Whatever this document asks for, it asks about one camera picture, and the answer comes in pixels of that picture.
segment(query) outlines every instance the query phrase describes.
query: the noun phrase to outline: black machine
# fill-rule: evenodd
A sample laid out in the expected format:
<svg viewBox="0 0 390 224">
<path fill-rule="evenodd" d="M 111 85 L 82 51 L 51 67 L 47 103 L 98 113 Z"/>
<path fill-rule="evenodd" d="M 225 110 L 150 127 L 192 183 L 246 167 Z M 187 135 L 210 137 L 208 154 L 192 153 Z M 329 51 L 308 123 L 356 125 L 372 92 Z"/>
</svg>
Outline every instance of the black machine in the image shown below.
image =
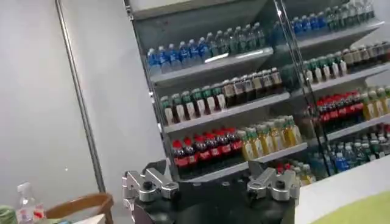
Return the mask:
<svg viewBox="0 0 390 224">
<path fill-rule="evenodd" d="M 231 175 L 204 183 L 165 178 L 165 161 L 122 178 L 124 204 L 135 224 L 294 223 L 299 197 L 295 172 L 249 162 L 250 176 Z"/>
</svg>

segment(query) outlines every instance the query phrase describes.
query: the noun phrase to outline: shelf row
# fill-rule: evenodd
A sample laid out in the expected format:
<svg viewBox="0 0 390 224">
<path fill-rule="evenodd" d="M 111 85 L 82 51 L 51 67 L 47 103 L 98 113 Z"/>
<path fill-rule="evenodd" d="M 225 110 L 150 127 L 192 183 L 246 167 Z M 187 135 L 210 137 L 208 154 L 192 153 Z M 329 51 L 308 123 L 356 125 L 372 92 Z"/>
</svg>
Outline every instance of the shelf row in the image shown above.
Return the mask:
<svg viewBox="0 0 390 224">
<path fill-rule="evenodd" d="M 369 127 L 372 127 L 374 125 L 384 123 L 384 122 L 390 122 L 390 114 L 386 114 L 386 115 L 381 116 L 381 117 L 376 117 L 376 118 L 373 118 L 369 121 L 365 121 L 365 122 L 353 125 L 351 127 L 347 127 L 347 128 L 343 128 L 343 129 L 338 130 L 338 131 L 334 131 L 332 133 L 329 133 L 327 135 L 327 138 L 330 141 L 335 140 L 335 139 L 341 138 L 343 136 L 347 136 L 347 135 L 350 135 L 352 133 L 359 132 L 361 130 L 364 130 L 366 128 L 369 128 Z M 295 145 L 293 147 L 283 149 L 281 151 L 277 151 L 277 152 L 268 154 L 266 156 L 262 156 L 261 158 L 257 158 L 254 161 L 259 161 L 262 163 L 270 162 L 270 161 L 273 161 L 275 159 L 280 159 L 282 157 L 292 155 L 294 153 L 306 150 L 308 148 L 308 146 L 311 146 L 311 145 L 316 145 L 316 139 L 312 139 L 308 142 L 304 142 L 302 144 Z M 185 182 L 207 182 L 207 181 L 215 180 L 215 179 L 224 177 L 226 175 L 230 175 L 230 174 L 240 172 L 240 171 L 243 171 L 246 169 L 248 169 L 248 163 L 247 162 L 240 163 L 240 164 L 237 164 L 237 165 L 234 165 L 231 167 L 227 167 L 225 169 L 221 169 L 221 170 L 218 170 L 218 171 L 215 171 L 212 173 L 208 173 L 206 175 L 202 175 L 200 177 L 192 178 L 190 180 L 185 180 Z"/>
<path fill-rule="evenodd" d="M 390 69 L 390 63 L 384 64 L 384 65 L 375 66 L 373 68 L 369 68 L 369 69 L 365 69 L 365 70 L 360 71 L 360 72 L 356 72 L 356 73 L 353 73 L 353 74 L 345 75 L 343 77 L 340 77 L 340 78 L 337 78 L 337 79 L 332 79 L 332 80 L 329 80 L 329 81 L 324 82 L 324 83 L 315 84 L 315 85 L 313 85 L 311 87 L 311 89 L 313 91 L 319 91 L 321 89 L 326 89 L 326 88 L 329 88 L 329 87 L 332 87 L 332 86 L 340 85 L 340 84 L 351 82 L 351 81 L 354 81 L 354 80 L 365 79 L 365 78 L 367 78 L 369 76 L 372 76 L 372 75 L 375 75 L 375 74 L 379 74 L 381 72 L 385 72 L 385 71 L 387 71 L 389 69 Z M 268 96 L 268 97 L 265 97 L 265 98 L 262 98 L 262 99 L 255 100 L 255 101 L 250 102 L 250 103 L 246 103 L 246 104 L 243 104 L 243 105 L 239 105 L 239 106 L 235 106 L 235 107 L 232 107 L 232 108 L 228 108 L 226 110 L 223 110 L 223 111 L 220 111 L 220 112 L 217 112 L 217 113 L 213 113 L 213 114 L 202 116 L 202 117 L 199 117 L 199 118 L 196 118 L 196 119 L 192 119 L 192 120 L 189 120 L 189 121 L 184 121 L 184 122 L 181 122 L 181 123 L 165 126 L 164 127 L 164 131 L 166 133 L 173 133 L 173 132 L 176 132 L 176 131 L 180 131 L 180 130 L 184 130 L 184 129 L 187 129 L 187 128 L 195 127 L 197 125 L 206 124 L 206 123 L 211 122 L 211 121 L 216 121 L 218 119 L 222 119 L 222 118 L 225 118 L 225 117 L 230 117 L 230 116 L 233 116 L 233 115 L 236 115 L 236 114 L 245 113 L 247 111 L 251 111 L 251 110 L 254 110 L 254 109 L 257 109 L 257 108 L 260 108 L 260 107 L 264 107 L 266 105 L 272 105 L 272 104 L 275 104 L 275 103 L 279 103 L 279 102 L 282 102 L 284 100 L 288 100 L 290 97 L 297 97 L 297 96 L 301 96 L 302 94 L 303 94 L 303 92 L 300 89 L 300 90 L 297 90 L 297 91 L 295 91 L 295 92 L 293 92 L 291 94 L 290 93 L 282 93 L 282 94 L 276 94 L 276 95 Z"/>
</svg>

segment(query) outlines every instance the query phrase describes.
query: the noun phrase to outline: red label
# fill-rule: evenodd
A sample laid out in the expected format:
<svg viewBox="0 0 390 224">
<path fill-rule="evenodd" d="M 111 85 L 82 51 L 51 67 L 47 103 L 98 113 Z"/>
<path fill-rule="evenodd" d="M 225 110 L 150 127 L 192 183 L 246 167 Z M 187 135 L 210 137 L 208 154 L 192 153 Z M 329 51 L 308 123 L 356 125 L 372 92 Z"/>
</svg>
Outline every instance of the red label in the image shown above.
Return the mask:
<svg viewBox="0 0 390 224">
<path fill-rule="evenodd" d="M 224 145 L 219 147 L 219 151 L 224 154 L 229 154 L 232 151 L 232 149 L 230 148 L 230 145 Z"/>
<path fill-rule="evenodd" d="M 243 148 L 243 142 L 240 140 L 238 142 L 233 142 L 231 145 L 230 145 L 231 149 L 232 150 L 241 150 Z"/>
<path fill-rule="evenodd" d="M 212 155 L 213 157 L 219 157 L 220 154 L 221 154 L 221 153 L 219 152 L 218 148 L 210 149 L 210 152 L 211 152 L 211 155 Z"/>
<path fill-rule="evenodd" d="M 201 159 L 201 160 L 208 160 L 208 159 L 210 159 L 210 157 L 211 157 L 211 155 L 210 155 L 209 151 L 201 152 L 199 154 L 199 159 Z"/>
<path fill-rule="evenodd" d="M 188 165 L 187 157 L 181 158 L 181 159 L 175 158 L 175 164 L 178 167 L 185 167 L 185 166 L 187 166 Z"/>
<path fill-rule="evenodd" d="M 197 157 L 198 157 L 198 154 L 195 154 L 193 156 L 189 156 L 188 157 L 188 164 L 195 164 L 195 163 L 197 163 Z"/>
</svg>

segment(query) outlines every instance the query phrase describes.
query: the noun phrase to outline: green surface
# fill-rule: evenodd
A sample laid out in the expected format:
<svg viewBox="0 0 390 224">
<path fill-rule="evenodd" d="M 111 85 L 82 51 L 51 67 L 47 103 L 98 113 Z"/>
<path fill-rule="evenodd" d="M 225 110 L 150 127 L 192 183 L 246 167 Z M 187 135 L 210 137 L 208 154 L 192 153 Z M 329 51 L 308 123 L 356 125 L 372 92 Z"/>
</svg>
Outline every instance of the green surface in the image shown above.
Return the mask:
<svg viewBox="0 0 390 224">
<path fill-rule="evenodd" d="M 312 224 L 390 223 L 390 191 L 343 206 Z"/>
</svg>

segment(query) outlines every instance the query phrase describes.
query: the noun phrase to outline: metal pole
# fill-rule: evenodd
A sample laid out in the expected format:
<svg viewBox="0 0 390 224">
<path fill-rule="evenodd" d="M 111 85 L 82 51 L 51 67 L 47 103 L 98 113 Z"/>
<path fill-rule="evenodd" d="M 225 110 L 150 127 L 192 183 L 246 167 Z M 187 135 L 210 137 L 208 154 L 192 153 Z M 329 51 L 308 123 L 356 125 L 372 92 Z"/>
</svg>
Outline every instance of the metal pole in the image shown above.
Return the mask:
<svg viewBox="0 0 390 224">
<path fill-rule="evenodd" d="M 87 139 L 88 148 L 90 149 L 97 188 L 99 189 L 99 192 L 105 192 L 105 186 L 104 186 L 103 176 L 102 176 L 102 168 L 100 166 L 98 152 L 96 151 L 96 145 L 93 138 L 93 132 L 92 132 L 90 120 L 88 118 L 87 108 L 85 106 L 82 90 L 80 87 L 79 76 L 77 75 L 77 69 L 76 69 L 76 64 L 74 62 L 72 47 L 69 40 L 68 29 L 66 28 L 65 19 L 63 16 L 62 0 L 55 0 L 55 6 L 57 8 L 58 18 L 60 20 L 62 34 L 63 34 L 63 40 L 66 46 L 66 53 L 68 54 L 69 65 L 71 67 L 74 90 L 76 91 L 77 101 L 79 103 L 81 118 L 85 130 L 85 137 Z"/>
</svg>

